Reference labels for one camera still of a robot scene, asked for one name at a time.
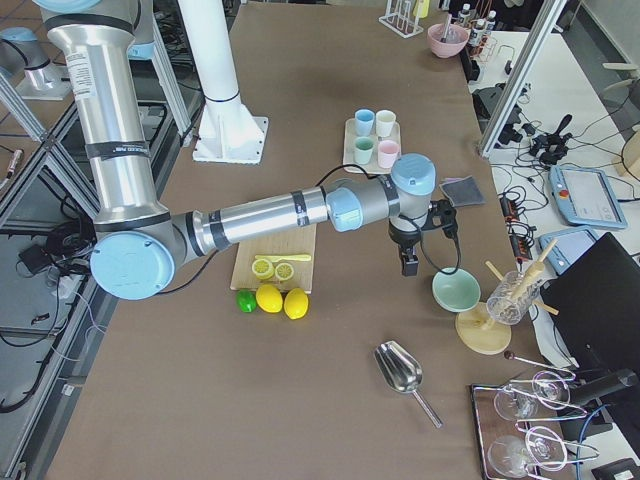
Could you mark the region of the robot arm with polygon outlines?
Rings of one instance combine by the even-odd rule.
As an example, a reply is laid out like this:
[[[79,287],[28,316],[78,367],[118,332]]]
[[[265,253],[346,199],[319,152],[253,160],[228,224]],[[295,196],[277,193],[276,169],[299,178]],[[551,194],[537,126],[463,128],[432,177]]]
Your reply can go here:
[[[387,220],[394,241],[416,243],[435,205],[434,164],[406,154],[363,182],[316,186],[208,214],[172,214],[158,199],[138,114],[129,50],[146,42],[148,1],[43,1],[49,39],[63,52],[99,194],[90,259],[108,293],[139,300],[165,293],[184,264],[233,244],[330,221],[340,232]]]
[[[1,76],[7,80],[22,72],[16,86],[25,100],[62,101],[71,91],[67,68],[54,64],[33,31],[10,27],[1,31]]]

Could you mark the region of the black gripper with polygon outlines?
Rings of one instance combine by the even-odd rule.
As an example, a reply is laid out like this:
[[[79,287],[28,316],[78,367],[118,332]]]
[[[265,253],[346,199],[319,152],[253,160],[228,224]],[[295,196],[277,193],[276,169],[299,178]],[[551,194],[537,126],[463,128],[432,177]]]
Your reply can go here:
[[[394,219],[391,219],[388,232],[390,239],[398,247],[401,274],[405,277],[416,276],[419,264],[416,245],[422,239],[422,228],[420,226],[409,226],[407,230],[404,230],[396,225]]]

